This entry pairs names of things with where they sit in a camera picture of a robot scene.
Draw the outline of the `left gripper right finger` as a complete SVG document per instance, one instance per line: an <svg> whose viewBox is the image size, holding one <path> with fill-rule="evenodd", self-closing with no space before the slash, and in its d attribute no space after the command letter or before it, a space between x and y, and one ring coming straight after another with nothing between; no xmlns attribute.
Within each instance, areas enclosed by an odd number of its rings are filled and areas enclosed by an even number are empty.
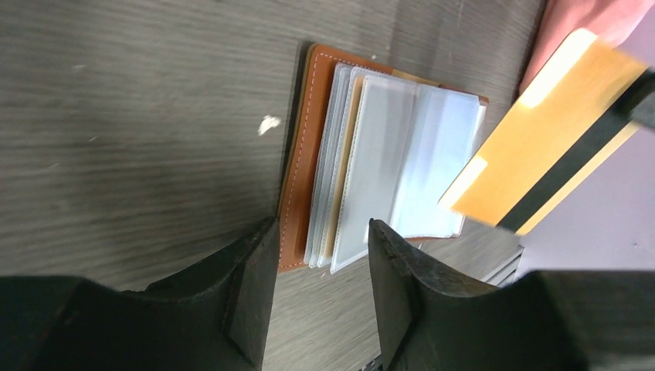
<svg viewBox="0 0 655 371"><path fill-rule="evenodd" d="M384 370L652 370L651 271L532 271L502 288L371 220Z"/></svg>

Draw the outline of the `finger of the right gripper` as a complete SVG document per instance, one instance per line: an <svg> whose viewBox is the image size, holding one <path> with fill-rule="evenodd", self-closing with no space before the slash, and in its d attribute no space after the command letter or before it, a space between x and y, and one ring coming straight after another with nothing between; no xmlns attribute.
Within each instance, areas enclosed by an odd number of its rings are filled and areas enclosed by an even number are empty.
<svg viewBox="0 0 655 371"><path fill-rule="evenodd" d="M654 70L645 70L621 95L616 111L628 121L654 130Z"/></svg>

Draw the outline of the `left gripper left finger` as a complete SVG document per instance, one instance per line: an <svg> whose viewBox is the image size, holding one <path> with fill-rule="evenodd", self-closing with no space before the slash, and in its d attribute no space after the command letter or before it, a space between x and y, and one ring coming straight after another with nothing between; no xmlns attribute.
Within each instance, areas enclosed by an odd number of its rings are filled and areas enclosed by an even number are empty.
<svg viewBox="0 0 655 371"><path fill-rule="evenodd" d="M259 370L278 272L279 225L143 291L82 277L1 279L3 370Z"/></svg>

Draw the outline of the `gold black-striped credit card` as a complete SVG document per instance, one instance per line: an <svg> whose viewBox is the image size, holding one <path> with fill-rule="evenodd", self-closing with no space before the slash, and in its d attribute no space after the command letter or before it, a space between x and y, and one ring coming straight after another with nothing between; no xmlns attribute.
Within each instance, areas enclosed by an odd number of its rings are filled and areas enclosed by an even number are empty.
<svg viewBox="0 0 655 371"><path fill-rule="evenodd" d="M640 124L617 101L647 63L578 29L536 74L439 200L444 209L523 236Z"/></svg>

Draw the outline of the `brown leather card holder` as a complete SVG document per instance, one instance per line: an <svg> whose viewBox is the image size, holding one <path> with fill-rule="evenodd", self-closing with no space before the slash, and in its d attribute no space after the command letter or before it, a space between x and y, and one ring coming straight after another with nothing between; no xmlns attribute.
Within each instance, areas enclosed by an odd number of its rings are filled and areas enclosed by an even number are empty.
<svg viewBox="0 0 655 371"><path fill-rule="evenodd" d="M343 269L367 254L371 219L408 240L459 236L462 215L439 200L477 149L487 105L311 44L280 194L279 271Z"/></svg>

